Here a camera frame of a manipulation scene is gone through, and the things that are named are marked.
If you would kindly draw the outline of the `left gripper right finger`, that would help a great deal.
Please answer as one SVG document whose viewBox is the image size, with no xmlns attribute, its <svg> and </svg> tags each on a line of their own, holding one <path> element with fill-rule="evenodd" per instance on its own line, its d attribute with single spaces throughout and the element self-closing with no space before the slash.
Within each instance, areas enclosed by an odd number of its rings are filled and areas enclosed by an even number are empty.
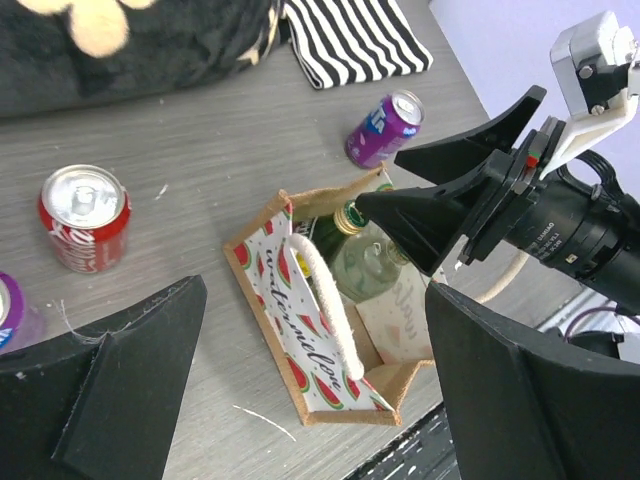
<svg viewBox="0 0 640 480">
<path fill-rule="evenodd" d="M 425 301 L 462 478 L 638 478 L 638 365 L 569 345 L 442 283 Z"/>
</svg>

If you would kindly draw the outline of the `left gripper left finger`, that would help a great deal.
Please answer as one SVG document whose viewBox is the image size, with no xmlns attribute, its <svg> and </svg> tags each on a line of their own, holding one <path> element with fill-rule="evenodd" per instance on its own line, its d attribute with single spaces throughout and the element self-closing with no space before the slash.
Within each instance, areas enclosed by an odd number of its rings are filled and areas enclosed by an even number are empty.
<svg viewBox="0 0 640 480">
<path fill-rule="evenodd" d="M 3 355 L 2 478 L 162 478 L 206 300 L 188 276 L 79 335 Z"/>
</svg>

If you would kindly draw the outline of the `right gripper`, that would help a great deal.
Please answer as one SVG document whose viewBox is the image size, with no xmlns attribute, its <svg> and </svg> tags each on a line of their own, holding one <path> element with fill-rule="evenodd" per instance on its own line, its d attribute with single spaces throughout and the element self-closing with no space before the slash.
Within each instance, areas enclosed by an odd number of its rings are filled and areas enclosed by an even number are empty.
<svg viewBox="0 0 640 480">
<path fill-rule="evenodd" d="M 464 265 L 485 260 L 526 209 L 520 204 L 535 189 L 539 171 L 565 129 L 564 121 L 549 117 L 512 149 L 546 93 L 533 85 L 509 109 L 479 127 L 401 150 L 396 166 L 430 183 L 446 184 L 362 193 L 356 198 L 357 210 L 425 275 L 441 266 L 463 235 L 467 242 L 457 260 Z M 450 182 L 486 158 L 480 183 Z"/>
</svg>

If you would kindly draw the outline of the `purple soda can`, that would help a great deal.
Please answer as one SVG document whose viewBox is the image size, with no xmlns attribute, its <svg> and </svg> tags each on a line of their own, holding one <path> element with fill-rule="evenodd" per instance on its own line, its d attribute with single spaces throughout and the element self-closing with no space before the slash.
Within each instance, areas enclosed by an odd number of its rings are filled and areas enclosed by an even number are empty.
<svg viewBox="0 0 640 480">
<path fill-rule="evenodd" d="M 423 103 L 414 93 L 393 91 L 347 137 L 346 155 L 361 168 L 376 168 L 420 131 L 424 118 Z"/>
</svg>

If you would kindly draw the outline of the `clear glass bottle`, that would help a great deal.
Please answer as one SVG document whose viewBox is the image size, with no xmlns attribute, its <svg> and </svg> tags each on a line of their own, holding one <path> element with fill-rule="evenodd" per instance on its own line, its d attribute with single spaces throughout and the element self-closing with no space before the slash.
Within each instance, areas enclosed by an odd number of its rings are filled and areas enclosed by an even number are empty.
<svg viewBox="0 0 640 480">
<path fill-rule="evenodd" d="M 330 264 L 339 292 L 360 303 L 390 290 L 411 262 L 395 242 L 378 234 L 349 238 Z"/>
</svg>

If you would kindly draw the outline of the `green glass bottle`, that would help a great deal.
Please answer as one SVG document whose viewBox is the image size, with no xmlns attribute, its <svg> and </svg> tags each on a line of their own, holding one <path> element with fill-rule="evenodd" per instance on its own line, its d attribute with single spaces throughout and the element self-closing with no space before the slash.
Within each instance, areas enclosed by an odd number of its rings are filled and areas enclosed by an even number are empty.
<svg viewBox="0 0 640 480">
<path fill-rule="evenodd" d="M 348 200 L 329 215 L 295 222 L 293 232 L 308 238 L 330 266 L 345 242 L 361 233 L 368 223 L 355 201 Z"/>
</svg>

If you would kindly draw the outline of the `red cola can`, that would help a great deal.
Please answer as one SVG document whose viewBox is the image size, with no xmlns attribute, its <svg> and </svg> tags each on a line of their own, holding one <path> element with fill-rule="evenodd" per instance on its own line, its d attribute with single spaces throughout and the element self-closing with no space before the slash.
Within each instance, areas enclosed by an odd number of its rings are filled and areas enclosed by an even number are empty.
<svg viewBox="0 0 640 480">
<path fill-rule="evenodd" d="M 43 183 L 38 213 L 58 260 L 94 274 L 115 266 L 127 249 L 132 213 L 126 188 L 95 165 L 69 165 Z"/>
</svg>

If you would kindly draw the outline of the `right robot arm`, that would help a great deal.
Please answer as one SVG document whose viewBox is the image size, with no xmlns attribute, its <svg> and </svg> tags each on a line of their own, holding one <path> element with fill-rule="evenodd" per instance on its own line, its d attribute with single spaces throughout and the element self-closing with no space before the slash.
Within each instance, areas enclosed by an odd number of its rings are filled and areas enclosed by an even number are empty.
<svg viewBox="0 0 640 480">
<path fill-rule="evenodd" d="M 599 176 L 596 185 L 551 168 L 565 123 L 551 118 L 540 129 L 527 129 L 545 94 L 532 86 L 477 128 L 401 151 L 396 164 L 426 186 L 364 193 L 357 209 L 424 274 L 433 274 L 451 251 L 469 265 L 507 242 L 634 317 L 638 202 L 621 190 L 611 164 L 592 151 L 581 160 Z"/>
</svg>

